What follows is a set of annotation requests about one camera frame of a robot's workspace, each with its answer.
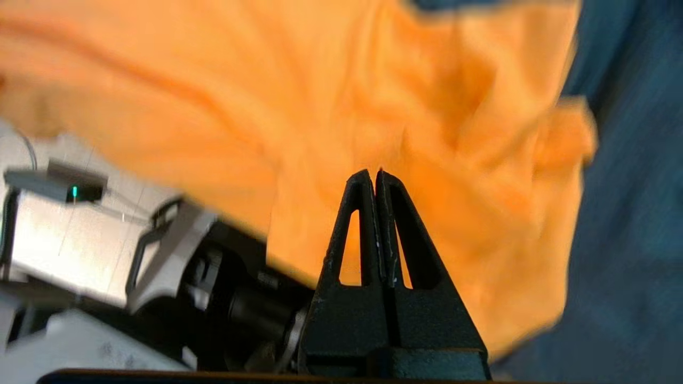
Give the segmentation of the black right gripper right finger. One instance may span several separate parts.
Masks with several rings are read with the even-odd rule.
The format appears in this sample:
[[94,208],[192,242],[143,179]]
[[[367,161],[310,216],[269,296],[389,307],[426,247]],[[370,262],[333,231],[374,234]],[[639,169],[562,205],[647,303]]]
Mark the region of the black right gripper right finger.
[[381,170],[376,207],[390,342],[400,348],[486,351],[407,188]]

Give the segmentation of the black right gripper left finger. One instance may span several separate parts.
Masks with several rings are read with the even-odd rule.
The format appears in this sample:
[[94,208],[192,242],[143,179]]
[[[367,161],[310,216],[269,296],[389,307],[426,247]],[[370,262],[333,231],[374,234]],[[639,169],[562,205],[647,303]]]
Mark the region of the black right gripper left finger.
[[[359,286],[340,275],[352,214],[359,214]],[[377,197],[368,170],[347,181],[331,239],[300,338],[303,357],[363,357],[388,345],[385,290],[387,247],[380,230]]]

